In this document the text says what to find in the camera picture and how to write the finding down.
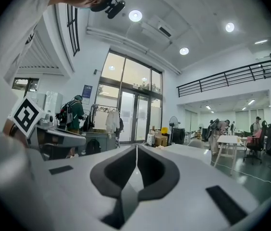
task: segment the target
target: red office chair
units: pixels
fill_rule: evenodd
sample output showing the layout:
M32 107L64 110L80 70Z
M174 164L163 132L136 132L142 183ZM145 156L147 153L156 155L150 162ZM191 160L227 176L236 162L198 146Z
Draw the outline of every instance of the red office chair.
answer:
M257 152L261 152L264 149L264 140L267 130L267 122L262 122L262 129L260 133L260 137L252 137L252 141L246 144L246 147L250 150L248 155L245 155L243 158L243 161L246 158L252 158L252 164L254 164L254 159L257 159L260 161L260 164L262 163L261 159L257 156Z

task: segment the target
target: poster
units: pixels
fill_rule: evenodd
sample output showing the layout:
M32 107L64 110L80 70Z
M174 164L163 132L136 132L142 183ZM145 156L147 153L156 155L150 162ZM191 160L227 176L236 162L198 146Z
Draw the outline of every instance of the poster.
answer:
M92 94L92 86L84 85L82 92L82 104L89 104L89 100Z

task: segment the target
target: recessed ceiling light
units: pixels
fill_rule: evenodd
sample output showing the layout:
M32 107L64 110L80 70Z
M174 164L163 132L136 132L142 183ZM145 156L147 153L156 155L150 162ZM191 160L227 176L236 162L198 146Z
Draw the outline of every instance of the recessed ceiling light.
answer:
M133 22L138 22L142 19L142 13L139 10L132 10L129 13L129 19Z
M225 26L225 30L228 31L229 33L233 32L233 30L235 29L235 26L233 23L227 23Z
M265 39L265 40L262 40L262 41L258 41L258 42L256 42L255 44L262 44L262 43L265 43L265 42L267 42L268 40L267 39Z
M184 48L181 48L179 52L181 55L187 55L189 53L189 49L184 47Z
M255 102L255 100L253 99L251 102L248 103L248 105L251 105L253 102Z

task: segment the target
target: yellow container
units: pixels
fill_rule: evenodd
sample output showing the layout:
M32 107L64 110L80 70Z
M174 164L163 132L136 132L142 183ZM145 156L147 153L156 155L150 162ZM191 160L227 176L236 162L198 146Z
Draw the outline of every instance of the yellow container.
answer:
M168 128L161 128L161 133L168 133Z

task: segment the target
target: glass door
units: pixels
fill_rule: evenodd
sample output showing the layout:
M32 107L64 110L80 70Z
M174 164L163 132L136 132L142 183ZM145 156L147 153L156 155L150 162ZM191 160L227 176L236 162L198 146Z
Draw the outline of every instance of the glass door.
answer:
M124 130L120 134L120 144L145 141L149 129L148 104L149 97L131 90L121 92L119 108Z

